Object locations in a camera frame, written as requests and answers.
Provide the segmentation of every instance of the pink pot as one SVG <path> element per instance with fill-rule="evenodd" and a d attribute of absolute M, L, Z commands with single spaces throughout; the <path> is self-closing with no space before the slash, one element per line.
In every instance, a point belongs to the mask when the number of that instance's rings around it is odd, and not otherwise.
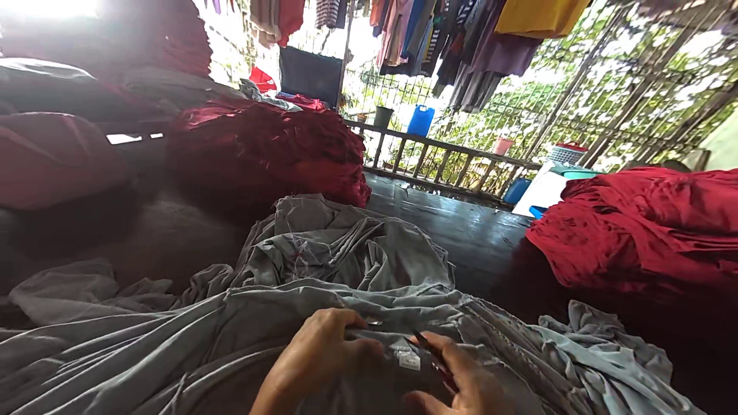
<path fill-rule="evenodd" d="M 515 144 L 515 141 L 513 140 L 508 140 L 506 138 L 498 138 L 497 142 L 494 144 L 492 153 L 498 156 L 504 156 L 505 153 L 507 153 L 507 150 L 509 150 L 513 144 Z"/>

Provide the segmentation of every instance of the sunlight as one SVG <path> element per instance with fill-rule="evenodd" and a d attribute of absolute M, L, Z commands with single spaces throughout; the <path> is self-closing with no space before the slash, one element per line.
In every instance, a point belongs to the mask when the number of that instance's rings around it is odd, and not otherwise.
<path fill-rule="evenodd" d="M 0 14 L 21 17 L 70 18 L 97 16 L 97 0 L 32 0 L 2 1 Z"/>

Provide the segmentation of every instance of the wall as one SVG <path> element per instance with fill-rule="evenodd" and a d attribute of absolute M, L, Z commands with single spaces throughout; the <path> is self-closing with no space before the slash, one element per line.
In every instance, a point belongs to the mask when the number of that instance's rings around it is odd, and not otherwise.
<path fill-rule="evenodd" d="M 738 111 L 708 135 L 700 147 L 712 152 L 707 170 L 738 168 Z"/>

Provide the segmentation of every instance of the blue plastic container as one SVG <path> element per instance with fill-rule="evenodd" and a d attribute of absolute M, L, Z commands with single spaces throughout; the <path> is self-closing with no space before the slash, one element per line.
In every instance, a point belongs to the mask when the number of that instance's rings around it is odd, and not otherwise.
<path fill-rule="evenodd" d="M 543 217 L 543 214 L 546 213 L 548 210 L 547 207 L 540 207 L 540 206 L 530 206 L 528 211 L 533 214 L 533 217 L 536 219 L 541 219 Z"/>
<path fill-rule="evenodd" d="M 505 196 L 503 196 L 503 202 L 507 202 L 513 205 L 520 202 L 520 198 L 523 197 L 523 194 L 526 190 L 528 190 L 528 186 L 530 185 L 530 179 L 523 179 L 522 177 L 518 177 L 517 179 L 515 179 L 514 182 L 512 182 L 512 185 L 510 185 L 510 188 L 505 193 Z"/>
<path fill-rule="evenodd" d="M 415 112 L 413 112 L 413 118 L 407 127 L 407 133 L 426 137 L 430 130 L 430 123 L 433 121 L 434 114 L 435 110 L 433 108 L 428 108 L 425 105 L 416 106 Z"/>

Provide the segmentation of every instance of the gray cloth pile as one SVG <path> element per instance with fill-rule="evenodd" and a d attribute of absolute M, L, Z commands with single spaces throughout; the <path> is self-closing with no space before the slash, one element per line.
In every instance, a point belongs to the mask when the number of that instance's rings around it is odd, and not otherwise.
<path fill-rule="evenodd" d="M 703 413 L 669 387 L 663 350 L 616 316 L 572 301 L 569 325 L 526 325 L 455 291 L 452 271 L 417 227 L 320 196 L 281 199 L 235 269 L 213 265 L 179 297 L 147 280 L 116 295 L 104 261 L 46 271 L 10 296 L 51 325 L 0 343 L 0 414 L 246 413 L 283 347 L 327 307 L 373 321 L 347 336 L 376 338 L 386 353 L 306 399 L 301 414 L 401 414 L 415 389 L 450 401 L 429 357 L 407 358 L 411 329 L 465 343 L 517 414 Z"/>

